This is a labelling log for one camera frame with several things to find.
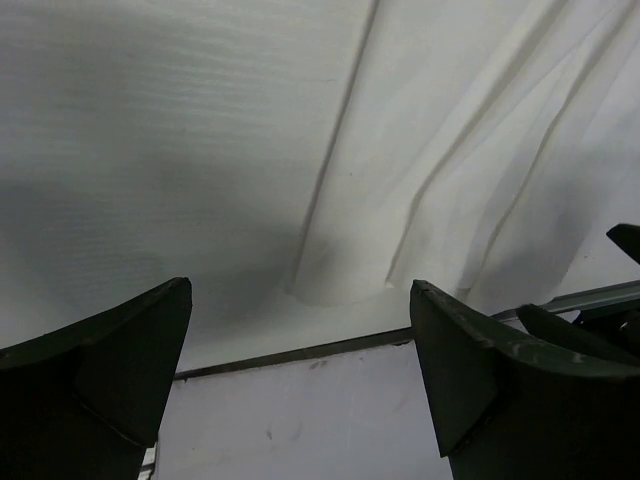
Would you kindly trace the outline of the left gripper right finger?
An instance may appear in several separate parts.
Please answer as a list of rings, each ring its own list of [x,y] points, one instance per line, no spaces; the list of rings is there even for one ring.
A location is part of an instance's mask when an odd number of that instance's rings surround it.
[[[521,329],[415,281],[410,318],[457,479],[635,479],[639,360],[536,305]]]

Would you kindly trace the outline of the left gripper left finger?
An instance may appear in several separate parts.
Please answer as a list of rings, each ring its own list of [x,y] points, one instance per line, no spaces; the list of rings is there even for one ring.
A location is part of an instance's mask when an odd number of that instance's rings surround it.
[[[189,279],[1,352],[4,479],[135,479],[192,311]]]

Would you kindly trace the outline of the white t shirt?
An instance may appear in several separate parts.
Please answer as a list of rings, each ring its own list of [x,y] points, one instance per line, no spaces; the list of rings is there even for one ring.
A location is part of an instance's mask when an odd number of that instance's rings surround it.
[[[544,302],[637,277],[638,207],[637,2],[381,1],[290,290]]]

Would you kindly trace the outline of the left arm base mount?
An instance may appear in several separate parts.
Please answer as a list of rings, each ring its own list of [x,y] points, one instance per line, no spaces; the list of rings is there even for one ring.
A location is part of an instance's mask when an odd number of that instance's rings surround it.
[[[637,280],[506,310],[494,319],[547,343],[602,360],[639,365]]]

